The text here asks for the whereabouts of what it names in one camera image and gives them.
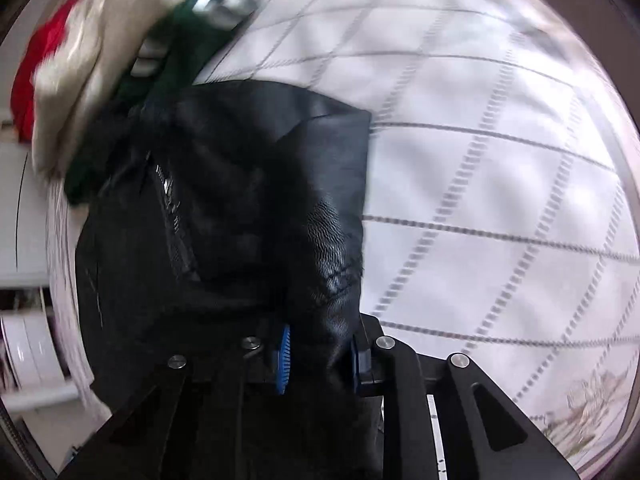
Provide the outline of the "white drawer cabinet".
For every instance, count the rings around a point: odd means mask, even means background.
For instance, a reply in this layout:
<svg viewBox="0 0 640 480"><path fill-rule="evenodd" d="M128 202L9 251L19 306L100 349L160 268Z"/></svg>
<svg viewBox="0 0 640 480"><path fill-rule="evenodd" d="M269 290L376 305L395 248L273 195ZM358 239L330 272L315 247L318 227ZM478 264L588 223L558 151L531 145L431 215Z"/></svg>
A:
<svg viewBox="0 0 640 480"><path fill-rule="evenodd" d="M47 263L47 197L26 146L1 144L1 400L11 413L75 401Z"/></svg>

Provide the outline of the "cream fluffy folded garment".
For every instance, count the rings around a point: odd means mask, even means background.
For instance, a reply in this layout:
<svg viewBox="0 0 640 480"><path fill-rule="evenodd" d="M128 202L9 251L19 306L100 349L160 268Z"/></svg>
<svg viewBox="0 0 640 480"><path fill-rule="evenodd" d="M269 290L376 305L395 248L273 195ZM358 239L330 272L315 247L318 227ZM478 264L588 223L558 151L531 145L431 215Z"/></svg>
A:
<svg viewBox="0 0 640 480"><path fill-rule="evenodd" d="M80 0L36 68L32 168L60 176L149 30L184 0Z"/></svg>

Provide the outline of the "red folded garment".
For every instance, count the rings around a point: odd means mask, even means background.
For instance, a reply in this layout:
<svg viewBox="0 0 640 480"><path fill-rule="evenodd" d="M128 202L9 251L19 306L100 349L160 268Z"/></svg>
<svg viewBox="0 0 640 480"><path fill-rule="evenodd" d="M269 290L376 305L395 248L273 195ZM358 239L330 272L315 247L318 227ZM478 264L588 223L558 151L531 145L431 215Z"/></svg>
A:
<svg viewBox="0 0 640 480"><path fill-rule="evenodd" d="M10 96L10 110L18 142L32 142L35 123L35 71L51 56L65 38L65 24L79 0L66 0L29 39L25 54L17 67Z"/></svg>

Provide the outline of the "black leather jacket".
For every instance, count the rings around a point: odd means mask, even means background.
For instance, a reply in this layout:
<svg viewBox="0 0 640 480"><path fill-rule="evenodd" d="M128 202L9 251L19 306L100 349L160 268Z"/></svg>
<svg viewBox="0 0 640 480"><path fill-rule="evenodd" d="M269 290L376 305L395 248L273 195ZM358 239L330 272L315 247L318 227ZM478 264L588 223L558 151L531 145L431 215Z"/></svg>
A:
<svg viewBox="0 0 640 480"><path fill-rule="evenodd" d="M265 80L137 114L75 254L91 389L112 416L172 356L289 327L288 385L259 415L281 471L266 479L380 476L380 406L356 397L352 371L370 123Z"/></svg>

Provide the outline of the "dark green folded garment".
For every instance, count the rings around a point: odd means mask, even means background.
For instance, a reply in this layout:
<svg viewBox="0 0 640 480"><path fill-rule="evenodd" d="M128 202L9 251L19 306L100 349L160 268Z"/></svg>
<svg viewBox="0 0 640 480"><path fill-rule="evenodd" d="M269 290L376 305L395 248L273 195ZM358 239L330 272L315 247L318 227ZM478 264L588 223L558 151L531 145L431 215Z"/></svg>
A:
<svg viewBox="0 0 640 480"><path fill-rule="evenodd" d="M66 170L73 206L91 202L129 158L126 130L137 114L156 115L194 83L210 59L253 18L259 0L184 0L146 34L105 104L84 128Z"/></svg>

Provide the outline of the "white floral bed quilt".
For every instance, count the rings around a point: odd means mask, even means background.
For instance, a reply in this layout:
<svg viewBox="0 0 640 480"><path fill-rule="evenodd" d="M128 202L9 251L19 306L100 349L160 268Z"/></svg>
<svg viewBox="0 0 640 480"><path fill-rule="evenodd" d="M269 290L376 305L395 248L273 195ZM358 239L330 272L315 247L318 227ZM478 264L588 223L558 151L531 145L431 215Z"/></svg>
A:
<svg viewBox="0 0 640 480"><path fill-rule="evenodd" d="M480 363L584 479L637 478L630 120L534 0L262 0L198 81L310 84L375 112L364 310Z"/></svg>

